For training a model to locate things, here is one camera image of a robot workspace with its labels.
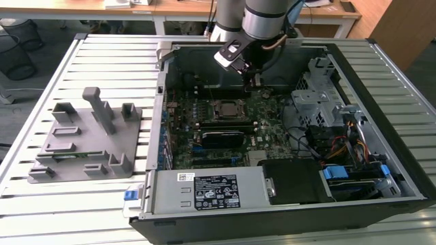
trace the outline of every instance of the wire mesh trash bin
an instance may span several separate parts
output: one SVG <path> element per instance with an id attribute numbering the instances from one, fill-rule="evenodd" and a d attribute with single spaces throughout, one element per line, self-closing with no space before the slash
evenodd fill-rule
<path id="1" fill-rule="evenodd" d="M 11 80 L 23 80 L 36 72 L 36 67 L 22 48 L 16 36 L 0 36 L 0 71 Z"/>
<path id="2" fill-rule="evenodd" d="M 27 51 L 38 50 L 44 42 L 36 30 L 36 24 L 30 19 L 0 19 L 0 26 L 10 35 L 20 38 L 20 45 Z"/>

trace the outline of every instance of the motherboard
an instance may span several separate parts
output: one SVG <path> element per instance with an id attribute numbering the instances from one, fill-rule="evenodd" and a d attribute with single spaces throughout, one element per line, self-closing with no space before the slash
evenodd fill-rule
<path id="1" fill-rule="evenodd" d="M 283 95 L 263 89 L 223 93 L 204 88 L 167 94 L 172 169 L 256 166 L 292 158 L 282 123 Z"/>

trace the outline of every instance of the table leg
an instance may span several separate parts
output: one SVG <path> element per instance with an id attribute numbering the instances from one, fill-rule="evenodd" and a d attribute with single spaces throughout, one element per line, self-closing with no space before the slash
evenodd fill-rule
<path id="1" fill-rule="evenodd" d="M 10 94 L 10 92 L 7 92 L 6 88 L 2 86 L 0 84 L 0 101 L 3 102 L 3 104 L 10 105 L 14 103 L 15 98 L 14 96 Z"/>
<path id="2" fill-rule="evenodd" d="M 163 16 L 154 16 L 152 21 L 155 22 L 156 35 L 166 35 L 166 18 Z"/>
<path id="3" fill-rule="evenodd" d="M 347 38 L 348 33 L 354 27 L 355 21 L 356 19 L 344 19 L 335 34 L 335 38 Z"/>

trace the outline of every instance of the blue latch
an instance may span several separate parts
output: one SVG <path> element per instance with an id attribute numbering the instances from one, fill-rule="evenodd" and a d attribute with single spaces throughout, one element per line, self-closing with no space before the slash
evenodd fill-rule
<path id="1" fill-rule="evenodd" d="M 127 190 L 124 192 L 124 201 L 134 201 L 139 198 L 139 191 L 138 190 Z"/>
<path id="2" fill-rule="evenodd" d="M 330 180 L 332 178 L 332 175 L 330 174 L 330 171 L 326 169 L 326 170 L 323 170 L 323 173 L 324 173 L 326 179 Z"/>
<path id="3" fill-rule="evenodd" d="M 388 176 L 391 174 L 391 170 L 390 170 L 388 166 L 383 164 L 380 166 L 380 168 L 382 168 L 382 171 L 384 173 L 384 176 Z"/>
<path id="4" fill-rule="evenodd" d="M 323 170 L 326 179 L 348 178 L 344 166 L 330 166 Z"/>

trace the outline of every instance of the open computer chassis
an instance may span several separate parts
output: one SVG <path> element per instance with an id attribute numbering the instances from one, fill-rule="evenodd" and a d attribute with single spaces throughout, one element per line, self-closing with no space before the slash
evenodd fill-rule
<path id="1" fill-rule="evenodd" d="M 335 44 L 290 46 L 256 90 L 216 65 L 220 45 L 167 47 L 142 212 L 130 220 L 150 242 L 355 229 L 435 204 L 435 186 Z M 238 179 L 227 205 L 198 196 L 211 178 Z"/>

